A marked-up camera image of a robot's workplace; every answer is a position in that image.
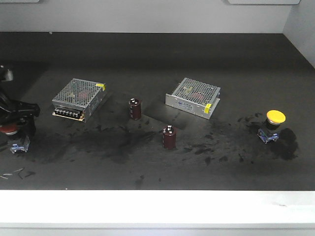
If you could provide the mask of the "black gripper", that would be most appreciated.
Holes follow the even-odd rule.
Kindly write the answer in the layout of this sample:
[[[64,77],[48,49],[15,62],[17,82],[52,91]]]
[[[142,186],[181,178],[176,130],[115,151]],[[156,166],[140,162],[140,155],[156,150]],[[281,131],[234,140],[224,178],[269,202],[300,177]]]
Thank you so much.
[[[34,136],[36,126],[34,117],[40,114],[37,104],[26,103],[11,99],[3,88],[0,88],[0,124],[16,124],[17,134],[15,136]]]

